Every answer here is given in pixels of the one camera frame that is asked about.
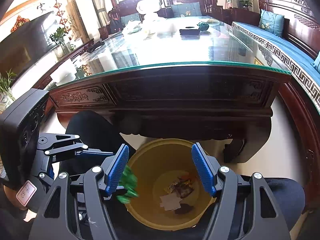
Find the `metal screw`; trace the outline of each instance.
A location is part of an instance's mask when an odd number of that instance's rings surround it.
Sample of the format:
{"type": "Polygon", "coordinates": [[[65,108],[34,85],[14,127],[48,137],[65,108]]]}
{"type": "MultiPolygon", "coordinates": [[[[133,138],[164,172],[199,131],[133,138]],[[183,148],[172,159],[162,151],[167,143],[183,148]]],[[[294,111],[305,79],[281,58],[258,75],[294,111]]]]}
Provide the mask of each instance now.
{"type": "Polygon", "coordinates": [[[67,176],[67,174],[65,172],[62,172],[59,174],[60,179],[64,179],[66,176],[67,176]]]}
{"type": "Polygon", "coordinates": [[[101,167],[100,166],[95,166],[95,167],[92,168],[92,172],[94,172],[94,173],[98,173],[100,171],[101,171],[101,167]]]}
{"type": "Polygon", "coordinates": [[[224,172],[224,173],[227,173],[230,171],[230,169],[227,167],[227,166],[221,166],[220,167],[220,171],[224,172]]]}
{"type": "Polygon", "coordinates": [[[262,178],[262,175],[258,172],[256,172],[254,175],[253,175],[256,179],[261,179],[262,178]]]}

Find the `green plastic bag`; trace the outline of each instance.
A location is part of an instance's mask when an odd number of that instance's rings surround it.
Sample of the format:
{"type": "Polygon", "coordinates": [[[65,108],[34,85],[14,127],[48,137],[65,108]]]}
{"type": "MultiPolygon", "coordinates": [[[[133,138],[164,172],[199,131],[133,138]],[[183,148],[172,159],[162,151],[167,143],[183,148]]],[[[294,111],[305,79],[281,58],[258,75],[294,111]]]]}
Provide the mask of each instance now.
{"type": "Polygon", "coordinates": [[[123,196],[117,196],[117,199],[121,203],[128,204],[130,203],[131,198],[139,197],[138,193],[135,191],[135,188],[137,187],[137,182],[137,177],[132,173],[130,167],[126,165],[122,173],[122,177],[119,181],[119,186],[123,186],[125,189],[128,190],[128,192],[123,196]]]}

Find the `embroidered pillow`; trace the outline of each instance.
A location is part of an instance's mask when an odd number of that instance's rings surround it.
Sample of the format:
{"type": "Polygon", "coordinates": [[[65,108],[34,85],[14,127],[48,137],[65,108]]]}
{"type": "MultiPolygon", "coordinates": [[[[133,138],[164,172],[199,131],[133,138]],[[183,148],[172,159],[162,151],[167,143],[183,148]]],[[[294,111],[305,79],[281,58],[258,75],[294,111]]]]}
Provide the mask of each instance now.
{"type": "Polygon", "coordinates": [[[121,22],[123,27],[126,27],[129,21],[140,21],[140,17],[138,13],[130,14],[127,16],[122,16],[121,17],[121,22]]]}
{"type": "Polygon", "coordinates": [[[202,16],[199,2],[173,4],[171,5],[171,8],[175,18],[186,16],[202,16]]]}
{"type": "Polygon", "coordinates": [[[284,26],[283,15],[261,10],[261,19],[259,22],[260,28],[281,38],[282,32],[283,32],[283,26],[284,26]]]}

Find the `candy wrapper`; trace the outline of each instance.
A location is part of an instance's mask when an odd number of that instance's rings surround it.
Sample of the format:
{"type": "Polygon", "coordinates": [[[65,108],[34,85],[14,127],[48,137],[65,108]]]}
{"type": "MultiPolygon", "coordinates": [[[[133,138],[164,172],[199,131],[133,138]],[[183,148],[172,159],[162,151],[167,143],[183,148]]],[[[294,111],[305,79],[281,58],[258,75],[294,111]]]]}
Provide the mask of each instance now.
{"type": "Polygon", "coordinates": [[[175,180],[168,188],[165,188],[164,190],[169,194],[177,192],[177,195],[180,198],[185,198],[194,191],[194,188],[191,187],[191,185],[195,179],[195,177],[190,176],[189,174],[178,177],[177,180],[175,180]]]}

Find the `blue seat cushion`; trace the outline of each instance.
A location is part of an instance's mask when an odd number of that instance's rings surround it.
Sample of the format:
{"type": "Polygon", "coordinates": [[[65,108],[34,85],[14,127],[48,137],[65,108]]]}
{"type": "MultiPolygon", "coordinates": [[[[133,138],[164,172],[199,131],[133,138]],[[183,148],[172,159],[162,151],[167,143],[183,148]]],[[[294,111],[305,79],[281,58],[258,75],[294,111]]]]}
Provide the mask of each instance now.
{"type": "Polygon", "coordinates": [[[123,27],[125,27],[129,21],[140,21],[139,13],[133,13],[133,14],[121,17],[121,23],[123,27]]]}
{"type": "Polygon", "coordinates": [[[320,85],[320,69],[318,68],[316,70],[314,67],[314,60],[307,54],[302,52],[300,49],[298,49],[296,46],[294,46],[292,43],[283,38],[275,36],[270,32],[266,32],[259,27],[240,22],[234,23],[248,30],[249,32],[256,34],[257,36],[268,40],[273,45],[276,45],[284,52],[284,54],[288,55],[300,67],[302,67],[318,85],[320,85]]]}
{"type": "Polygon", "coordinates": [[[175,18],[186,16],[202,16],[199,2],[173,4],[171,5],[171,9],[175,18]]]}
{"type": "Polygon", "coordinates": [[[259,22],[260,28],[278,37],[282,37],[283,25],[284,25],[283,15],[261,10],[261,18],[259,22]]]}

